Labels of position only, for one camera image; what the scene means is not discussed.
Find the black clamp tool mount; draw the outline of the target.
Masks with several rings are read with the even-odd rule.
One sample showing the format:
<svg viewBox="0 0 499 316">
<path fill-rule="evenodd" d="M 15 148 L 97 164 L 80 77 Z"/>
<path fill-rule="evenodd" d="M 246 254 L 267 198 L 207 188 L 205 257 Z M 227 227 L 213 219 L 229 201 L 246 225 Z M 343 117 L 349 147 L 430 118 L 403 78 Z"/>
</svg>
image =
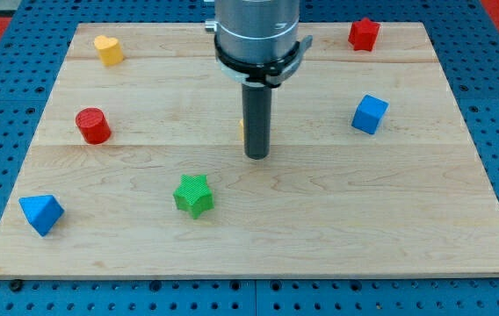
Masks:
<svg viewBox="0 0 499 316">
<path fill-rule="evenodd" d="M 306 51 L 312 46 L 313 36 L 308 35 L 302 41 L 296 41 L 285 56 L 267 63 L 238 61 L 226 54 L 217 38 L 213 40 L 215 59 L 226 76 L 253 88 L 278 88 L 298 70 Z"/>
</svg>

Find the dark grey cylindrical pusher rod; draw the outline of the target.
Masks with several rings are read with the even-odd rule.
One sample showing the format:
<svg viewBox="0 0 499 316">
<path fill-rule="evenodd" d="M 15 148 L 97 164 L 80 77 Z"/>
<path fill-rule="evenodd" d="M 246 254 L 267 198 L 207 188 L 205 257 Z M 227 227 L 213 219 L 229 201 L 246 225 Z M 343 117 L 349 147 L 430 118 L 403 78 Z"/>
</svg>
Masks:
<svg viewBox="0 0 499 316">
<path fill-rule="evenodd" d="M 254 160 L 269 154 L 271 135 L 271 89 L 242 86 L 244 152 Z"/>
</svg>

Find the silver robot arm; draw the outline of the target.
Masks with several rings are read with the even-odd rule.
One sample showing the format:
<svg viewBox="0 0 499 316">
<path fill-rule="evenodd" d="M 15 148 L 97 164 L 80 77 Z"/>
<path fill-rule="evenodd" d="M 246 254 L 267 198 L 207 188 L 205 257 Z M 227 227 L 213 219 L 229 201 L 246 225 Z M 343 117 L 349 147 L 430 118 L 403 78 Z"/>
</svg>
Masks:
<svg viewBox="0 0 499 316">
<path fill-rule="evenodd" d="M 270 152 L 272 91 L 300 67 L 313 37 L 298 40 L 300 3 L 293 0 L 214 0 L 213 34 L 221 71 L 242 87 L 244 152 L 261 160 Z"/>
</svg>

